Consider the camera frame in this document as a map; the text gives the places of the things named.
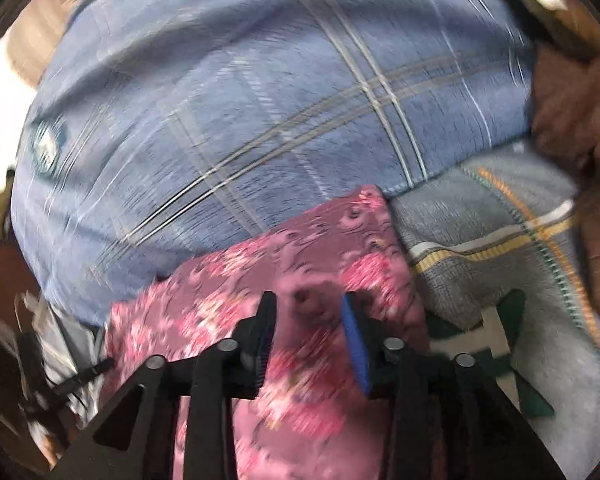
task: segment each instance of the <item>pink cloth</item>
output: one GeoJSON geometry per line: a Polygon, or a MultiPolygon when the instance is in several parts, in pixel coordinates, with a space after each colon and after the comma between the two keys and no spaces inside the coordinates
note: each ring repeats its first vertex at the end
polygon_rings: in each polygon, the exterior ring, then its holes
{"type": "MultiPolygon", "coordinates": [[[[355,385],[340,325],[340,298],[363,290],[371,315],[427,349],[424,311],[373,186],[323,204],[228,250],[192,258],[135,300],[113,306],[106,400],[152,354],[198,354],[252,316],[264,290],[278,295],[266,380],[254,401],[236,401],[241,479],[372,480],[388,407],[355,385]]],[[[186,417],[178,422],[174,476],[182,476],[186,417]]]]}

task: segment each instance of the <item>blue cloth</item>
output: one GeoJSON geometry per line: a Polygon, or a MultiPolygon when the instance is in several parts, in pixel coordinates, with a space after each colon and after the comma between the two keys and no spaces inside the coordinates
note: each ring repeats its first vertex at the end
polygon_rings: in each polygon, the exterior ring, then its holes
{"type": "Polygon", "coordinates": [[[78,319],[193,255],[528,129],[506,0],[83,0],[27,117],[13,227],[78,319]]]}

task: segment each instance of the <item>orange stripe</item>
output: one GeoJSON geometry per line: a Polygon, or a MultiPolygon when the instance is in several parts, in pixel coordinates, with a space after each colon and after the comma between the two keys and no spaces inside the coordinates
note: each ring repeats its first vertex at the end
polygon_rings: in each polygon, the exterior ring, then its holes
{"type": "MultiPolygon", "coordinates": [[[[504,182],[497,179],[485,168],[478,168],[477,173],[481,177],[491,182],[499,191],[501,191],[503,195],[505,195],[511,201],[511,203],[520,210],[520,212],[526,217],[526,220],[536,219],[536,216],[533,215],[533,213],[529,210],[525,203],[523,203],[522,200],[515,196],[513,192],[509,189],[509,186],[507,186],[504,182]]],[[[564,255],[557,243],[555,243],[549,238],[543,239],[542,241],[546,244],[547,248],[554,254],[556,259],[562,265],[562,268],[564,269],[567,278],[571,282],[573,290],[575,291],[576,295],[580,300],[580,303],[582,304],[582,316],[584,317],[584,322],[589,331],[589,336],[593,340],[595,345],[598,348],[600,348],[600,329],[598,328],[596,320],[593,317],[593,309],[591,308],[591,304],[589,303],[589,298],[587,296],[587,292],[584,288],[582,280],[580,279],[577,272],[570,264],[567,257],[564,255]]]]}

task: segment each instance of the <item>pink floral fabric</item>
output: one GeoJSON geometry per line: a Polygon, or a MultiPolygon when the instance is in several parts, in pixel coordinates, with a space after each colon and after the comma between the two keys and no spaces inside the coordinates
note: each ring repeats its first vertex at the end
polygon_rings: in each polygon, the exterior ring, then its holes
{"type": "MultiPolygon", "coordinates": [[[[264,290],[278,295],[278,323],[260,395],[236,401],[238,474],[247,480],[372,480],[388,407],[355,385],[340,300],[360,290],[369,312],[426,350],[424,311],[386,203],[363,187],[225,251],[192,258],[135,300],[113,306],[107,398],[152,354],[198,354],[252,316],[264,290]]],[[[186,435],[178,422],[175,477],[186,435]]]]}

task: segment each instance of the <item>silver bolt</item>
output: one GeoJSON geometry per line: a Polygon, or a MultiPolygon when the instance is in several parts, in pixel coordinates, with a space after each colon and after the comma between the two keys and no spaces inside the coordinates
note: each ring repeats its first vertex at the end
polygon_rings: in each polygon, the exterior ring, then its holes
{"type": "Polygon", "coordinates": [[[218,350],[221,352],[233,352],[236,348],[238,348],[238,342],[230,337],[218,342],[218,350]]]}
{"type": "Polygon", "coordinates": [[[475,365],[475,359],[469,354],[458,354],[456,356],[456,363],[458,363],[462,368],[471,368],[473,365],[475,365]]]}
{"type": "Polygon", "coordinates": [[[167,362],[167,359],[161,355],[152,355],[144,362],[144,364],[149,370],[157,370],[158,368],[162,368],[165,362],[167,362]]]}
{"type": "Polygon", "coordinates": [[[384,340],[384,347],[392,352],[397,352],[404,348],[404,341],[397,337],[388,337],[384,340]]]}

